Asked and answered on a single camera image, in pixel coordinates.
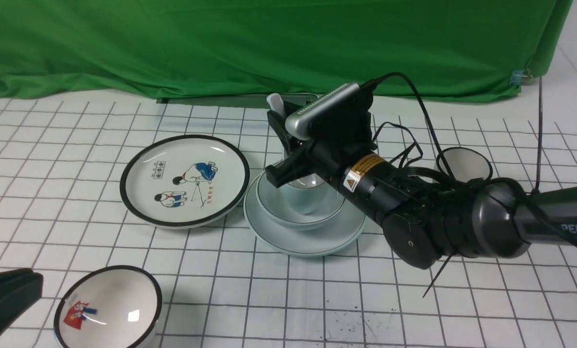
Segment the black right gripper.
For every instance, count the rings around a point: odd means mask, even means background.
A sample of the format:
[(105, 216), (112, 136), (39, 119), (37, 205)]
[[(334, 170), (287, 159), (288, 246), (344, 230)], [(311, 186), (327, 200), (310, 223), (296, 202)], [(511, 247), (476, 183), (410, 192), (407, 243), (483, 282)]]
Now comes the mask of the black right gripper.
[(269, 126), (284, 148), (283, 161), (265, 169), (270, 183), (279, 188), (309, 174), (317, 174), (336, 186), (353, 154), (374, 147), (369, 112), (373, 101), (373, 97), (354, 97), (337, 106), (321, 121), (315, 121), (313, 137), (307, 141), (291, 136), (285, 127), (287, 117), (299, 110), (300, 105), (283, 102), (284, 116), (268, 110)]

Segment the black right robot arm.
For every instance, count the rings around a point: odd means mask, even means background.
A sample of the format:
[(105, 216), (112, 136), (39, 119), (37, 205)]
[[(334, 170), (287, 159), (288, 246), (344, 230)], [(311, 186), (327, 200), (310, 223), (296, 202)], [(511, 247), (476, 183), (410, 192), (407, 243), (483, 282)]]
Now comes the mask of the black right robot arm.
[(458, 181), (457, 173), (392, 165), (375, 153), (377, 133), (364, 107), (351, 103), (326, 119), (321, 134), (299, 141), (274, 110), (267, 121), (290, 150), (266, 167), (275, 187), (317, 174), (373, 220), (394, 253), (430, 268), (443, 256), (511, 259), (533, 243), (577, 248), (577, 187), (528, 195), (511, 178)]

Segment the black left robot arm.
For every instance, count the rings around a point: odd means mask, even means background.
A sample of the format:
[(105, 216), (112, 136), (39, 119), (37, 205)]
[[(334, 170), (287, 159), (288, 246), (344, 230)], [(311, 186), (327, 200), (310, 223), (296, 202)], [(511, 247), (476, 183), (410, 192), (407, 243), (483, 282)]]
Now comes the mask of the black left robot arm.
[(0, 272), (0, 336), (43, 293), (44, 277), (30, 268)]

